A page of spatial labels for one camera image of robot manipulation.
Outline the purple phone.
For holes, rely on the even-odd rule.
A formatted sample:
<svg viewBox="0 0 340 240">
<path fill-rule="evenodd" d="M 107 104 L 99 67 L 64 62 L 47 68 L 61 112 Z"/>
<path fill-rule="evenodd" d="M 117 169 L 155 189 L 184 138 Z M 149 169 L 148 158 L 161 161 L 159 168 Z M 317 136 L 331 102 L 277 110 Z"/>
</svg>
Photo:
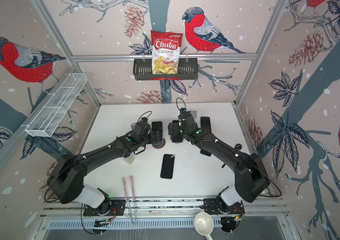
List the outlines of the purple phone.
<svg viewBox="0 0 340 240">
<path fill-rule="evenodd" d="M 174 120 L 168 125 L 168 134 L 170 135 L 171 141 L 173 143 L 182 143 L 183 136 L 181 134 L 179 121 Z"/>
</svg>

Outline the green-edged phone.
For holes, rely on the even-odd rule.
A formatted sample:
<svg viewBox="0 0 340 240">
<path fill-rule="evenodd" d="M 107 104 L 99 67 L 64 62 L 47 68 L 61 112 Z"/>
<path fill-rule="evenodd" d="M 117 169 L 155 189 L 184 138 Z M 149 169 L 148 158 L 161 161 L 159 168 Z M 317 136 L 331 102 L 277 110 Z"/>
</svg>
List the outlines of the green-edged phone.
<svg viewBox="0 0 340 240">
<path fill-rule="evenodd" d="M 163 142 L 163 124 L 160 121 L 152 122 L 151 124 L 153 141 L 156 144 Z"/>
</svg>

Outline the black phone with teal edge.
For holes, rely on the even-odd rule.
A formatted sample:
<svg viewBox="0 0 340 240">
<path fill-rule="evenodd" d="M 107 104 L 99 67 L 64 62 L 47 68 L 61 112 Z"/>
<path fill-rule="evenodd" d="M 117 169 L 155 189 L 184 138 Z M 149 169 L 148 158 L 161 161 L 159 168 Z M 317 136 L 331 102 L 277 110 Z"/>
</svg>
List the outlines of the black phone with teal edge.
<svg viewBox="0 0 340 240">
<path fill-rule="evenodd" d="M 208 152 L 208 151 L 205 151 L 205 150 L 200 150 L 200 153 L 202 154 L 202 155 L 205 155 L 205 156 L 208 156 L 208 157 L 210 157 L 212 154 L 210 153 L 210 152 Z"/>
</svg>

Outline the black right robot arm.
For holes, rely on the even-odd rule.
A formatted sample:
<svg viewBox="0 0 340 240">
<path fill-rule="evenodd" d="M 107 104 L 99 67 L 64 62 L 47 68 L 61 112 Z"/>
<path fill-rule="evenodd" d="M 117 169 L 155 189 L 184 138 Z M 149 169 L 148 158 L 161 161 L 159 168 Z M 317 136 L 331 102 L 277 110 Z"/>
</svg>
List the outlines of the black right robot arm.
<svg viewBox="0 0 340 240">
<path fill-rule="evenodd" d="M 191 112 L 182 112 L 168 125 L 170 136 L 180 136 L 221 160 L 235 174 L 235 189 L 242 200 L 252 203 L 270 185 L 262 159 L 243 153 L 216 137 L 209 128 L 199 127 Z"/>
</svg>

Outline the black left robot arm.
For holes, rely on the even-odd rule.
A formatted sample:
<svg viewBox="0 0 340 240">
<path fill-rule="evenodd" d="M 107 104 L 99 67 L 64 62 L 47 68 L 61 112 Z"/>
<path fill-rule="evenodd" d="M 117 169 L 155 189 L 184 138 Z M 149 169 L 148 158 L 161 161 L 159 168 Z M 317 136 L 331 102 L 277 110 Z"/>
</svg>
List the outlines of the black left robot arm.
<svg viewBox="0 0 340 240">
<path fill-rule="evenodd" d="M 163 147 L 162 122 L 135 124 L 134 129 L 117 137 L 113 142 L 88 153 L 62 157 L 58 160 L 47 185 L 62 204 L 75 201 L 84 188 L 84 177 L 96 168 L 118 158 L 138 155 L 137 150 L 147 145 Z"/>
</svg>

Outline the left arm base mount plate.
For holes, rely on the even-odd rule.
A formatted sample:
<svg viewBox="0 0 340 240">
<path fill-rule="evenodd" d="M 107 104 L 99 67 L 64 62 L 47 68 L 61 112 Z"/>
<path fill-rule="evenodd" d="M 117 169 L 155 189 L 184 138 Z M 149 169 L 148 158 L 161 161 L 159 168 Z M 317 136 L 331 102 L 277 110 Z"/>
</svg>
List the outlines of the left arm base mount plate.
<svg viewBox="0 0 340 240">
<path fill-rule="evenodd" d="M 89 205 L 85 205 L 83 215 L 85 217 L 123 216 L 126 207 L 126 200 L 110 198 L 106 192 L 101 189 L 98 190 L 104 195 L 104 201 L 97 208 L 92 208 Z"/>
</svg>

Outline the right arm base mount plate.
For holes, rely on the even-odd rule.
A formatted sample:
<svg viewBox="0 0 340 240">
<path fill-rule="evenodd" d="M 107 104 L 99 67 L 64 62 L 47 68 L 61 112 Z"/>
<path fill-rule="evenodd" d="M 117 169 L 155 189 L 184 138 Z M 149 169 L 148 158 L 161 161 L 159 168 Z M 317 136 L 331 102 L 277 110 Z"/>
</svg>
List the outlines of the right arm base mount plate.
<svg viewBox="0 0 340 240">
<path fill-rule="evenodd" d="M 226 205 L 221 199 L 203 199 L 201 208 L 210 215 L 244 215 L 245 210 L 241 202 L 234 203 L 232 206 Z"/>
</svg>

